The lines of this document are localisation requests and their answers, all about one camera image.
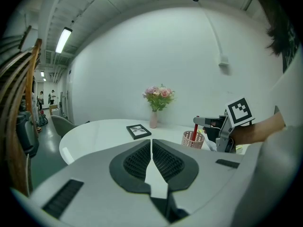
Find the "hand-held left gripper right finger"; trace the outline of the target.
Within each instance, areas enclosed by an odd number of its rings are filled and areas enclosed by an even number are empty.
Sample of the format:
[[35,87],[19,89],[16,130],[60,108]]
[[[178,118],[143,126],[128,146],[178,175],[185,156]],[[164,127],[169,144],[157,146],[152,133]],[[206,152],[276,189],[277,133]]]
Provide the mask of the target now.
[[172,192],[186,190],[199,173],[198,163],[167,143],[152,141],[153,161]]

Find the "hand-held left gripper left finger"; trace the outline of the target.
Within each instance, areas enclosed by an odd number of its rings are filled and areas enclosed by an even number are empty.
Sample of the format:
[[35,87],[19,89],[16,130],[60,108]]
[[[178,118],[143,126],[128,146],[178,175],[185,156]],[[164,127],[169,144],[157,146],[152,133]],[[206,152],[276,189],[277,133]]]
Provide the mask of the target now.
[[112,179],[125,191],[151,193],[151,186],[145,182],[150,161],[151,141],[144,140],[116,155],[109,164],[109,172]]

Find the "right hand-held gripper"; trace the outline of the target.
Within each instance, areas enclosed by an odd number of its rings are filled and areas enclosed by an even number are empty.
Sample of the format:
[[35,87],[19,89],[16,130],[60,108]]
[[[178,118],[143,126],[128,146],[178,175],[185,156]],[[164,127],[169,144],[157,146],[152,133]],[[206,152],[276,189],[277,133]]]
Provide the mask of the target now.
[[255,119],[245,97],[235,99],[226,104],[223,115],[216,118],[195,117],[194,124],[203,125],[211,151],[236,153],[232,133],[237,126],[252,123]]

